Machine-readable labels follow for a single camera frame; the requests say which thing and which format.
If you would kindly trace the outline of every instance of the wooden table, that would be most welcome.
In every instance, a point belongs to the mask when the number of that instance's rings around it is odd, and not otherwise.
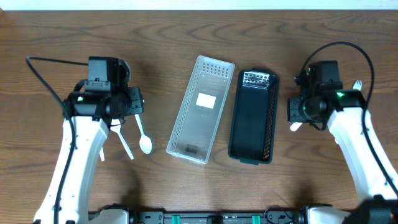
[[[135,159],[111,133],[97,164],[90,210],[126,203],[138,210],[262,211],[312,202],[357,205],[341,150],[325,131],[289,131],[287,99],[293,77],[318,47],[337,40],[360,45],[372,58],[376,87],[370,111],[381,144],[398,166],[397,11],[98,11],[2,12],[0,15],[0,221],[29,223],[49,187],[62,138],[62,112],[25,64],[27,55],[86,62],[118,57],[132,67],[131,86],[145,99],[142,122],[154,149],[143,154],[133,117],[123,126]],[[236,65],[208,164],[165,150],[199,55]],[[337,60],[346,88],[356,79],[368,92],[363,56],[344,46],[314,60]],[[34,62],[64,99],[86,67]],[[266,67],[280,77],[274,159],[250,166],[228,157],[237,74]]]

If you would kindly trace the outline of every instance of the white label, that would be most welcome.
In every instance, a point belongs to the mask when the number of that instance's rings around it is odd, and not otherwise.
[[[207,94],[199,93],[199,96],[197,99],[198,106],[204,106],[204,107],[213,109],[215,102],[216,102],[215,96],[210,96]]]

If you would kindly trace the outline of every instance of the plastic tray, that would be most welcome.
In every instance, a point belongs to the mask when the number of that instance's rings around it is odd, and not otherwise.
[[[272,160],[279,78],[268,70],[242,70],[238,77],[228,155],[243,163]]]
[[[166,152],[207,163],[235,65],[199,56]]]

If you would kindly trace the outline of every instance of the black plastic basket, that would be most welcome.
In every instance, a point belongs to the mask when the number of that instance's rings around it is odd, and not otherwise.
[[[278,87],[279,78],[271,71],[240,71],[228,148],[231,158],[254,165],[271,162]]]

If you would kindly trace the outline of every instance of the fork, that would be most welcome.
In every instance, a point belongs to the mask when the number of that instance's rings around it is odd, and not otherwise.
[[[361,91],[362,89],[362,81],[361,80],[356,80],[353,86],[353,90],[359,90]]]

